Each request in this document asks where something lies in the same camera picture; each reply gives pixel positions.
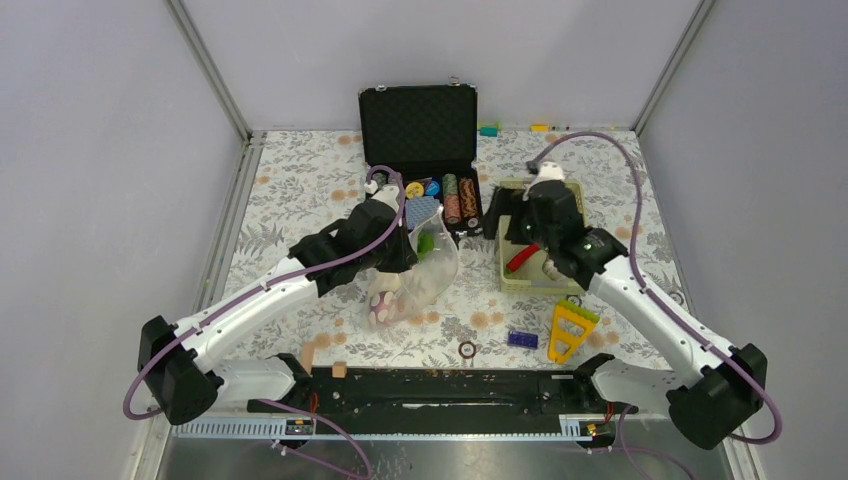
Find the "green toy leaf vegetable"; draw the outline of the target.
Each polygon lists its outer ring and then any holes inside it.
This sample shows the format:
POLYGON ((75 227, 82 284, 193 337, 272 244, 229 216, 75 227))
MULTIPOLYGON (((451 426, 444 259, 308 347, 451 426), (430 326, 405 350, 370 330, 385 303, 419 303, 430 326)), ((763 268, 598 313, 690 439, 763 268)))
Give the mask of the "green toy leaf vegetable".
POLYGON ((432 229, 422 229, 417 234, 416 253, 420 261, 426 260, 438 250, 440 234, 432 229))

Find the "clear dotted zip top bag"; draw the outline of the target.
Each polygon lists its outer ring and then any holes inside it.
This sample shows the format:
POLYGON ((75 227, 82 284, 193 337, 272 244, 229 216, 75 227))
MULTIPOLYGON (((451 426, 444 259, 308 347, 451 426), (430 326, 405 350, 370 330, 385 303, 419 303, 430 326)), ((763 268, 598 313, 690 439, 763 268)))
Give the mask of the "clear dotted zip top bag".
POLYGON ((459 253, 456 242, 445 225, 442 214, 444 207, 438 206, 429 217, 418 222, 409 234, 410 242, 416 251, 417 234, 422 229, 432 229, 440 234, 438 250, 426 260, 420 261, 403 273, 404 289, 398 292, 399 315, 395 323, 387 326, 373 326, 368 321, 369 300, 372 295, 367 291, 366 322, 372 329, 380 329, 411 319, 434 303, 455 280, 459 270, 459 253))

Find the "green plastic basket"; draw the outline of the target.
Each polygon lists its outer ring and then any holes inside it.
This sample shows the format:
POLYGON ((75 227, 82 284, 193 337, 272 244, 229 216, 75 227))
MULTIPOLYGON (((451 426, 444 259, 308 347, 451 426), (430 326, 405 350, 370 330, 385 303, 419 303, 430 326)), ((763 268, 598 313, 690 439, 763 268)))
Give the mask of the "green plastic basket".
POLYGON ((525 246, 531 245, 509 242, 504 238, 509 219, 509 216, 504 216, 500 219, 497 238, 501 291, 510 294, 553 295, 559 297, 581 295, 584 289, 576 281, 566 277, 564 281, 555 282, 550 280, 542 272, 542 264, 549 257, 541 247, 518 271, 509 273, 505 269, 506 263, 516 253, 525 246))

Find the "purple toy onion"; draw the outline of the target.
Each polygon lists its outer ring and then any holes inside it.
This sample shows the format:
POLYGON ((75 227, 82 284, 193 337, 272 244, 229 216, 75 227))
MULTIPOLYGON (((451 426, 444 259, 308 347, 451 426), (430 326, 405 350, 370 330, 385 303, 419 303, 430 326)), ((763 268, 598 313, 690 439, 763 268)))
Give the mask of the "purple toy onion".
POLYGON ((393 291, 381 291, 370 297, 368 321, 373 326, 395 323, 399 315, 399 301, 393 291))

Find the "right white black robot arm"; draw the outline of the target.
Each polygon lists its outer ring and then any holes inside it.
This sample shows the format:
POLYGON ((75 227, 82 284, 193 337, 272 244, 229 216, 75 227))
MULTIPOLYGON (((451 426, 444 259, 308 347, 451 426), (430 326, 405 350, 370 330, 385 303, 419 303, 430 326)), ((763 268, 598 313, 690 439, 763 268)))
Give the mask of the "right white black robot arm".
POLYGON ((645 274, 614 235, 586 225, 562 170, 543 163, 519 188, 498 186, 483 235, 535 245, 555 269, 623 316, 666 360, 666 370, 598 354, 573 386, 575 402, 597 412, 611 402, 667 416, 693 445, 712 450, 764 405, 766 355, 712 331, 645 274))

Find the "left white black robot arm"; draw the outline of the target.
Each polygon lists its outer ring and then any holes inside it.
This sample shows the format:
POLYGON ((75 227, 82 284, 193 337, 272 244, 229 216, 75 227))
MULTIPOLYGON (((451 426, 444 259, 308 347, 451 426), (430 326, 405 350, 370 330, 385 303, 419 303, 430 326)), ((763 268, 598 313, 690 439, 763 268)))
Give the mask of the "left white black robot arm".
POLYGON ((406 194, 377 187, 350 214, 302 238, 266 274, 239 292, 175 323, 156 316, 141 329, 138 375, 125 396, 127 418, 165 416, 188 423, 216 404, 275 400, 296 411, 310 385, 280 357, 226 363, 224 357, 270 321, 352 282, 362 271, 402 273, 417 261, 402 224, 406 194), (156 409, 135 413, 133 395, 145 385, 156 409))

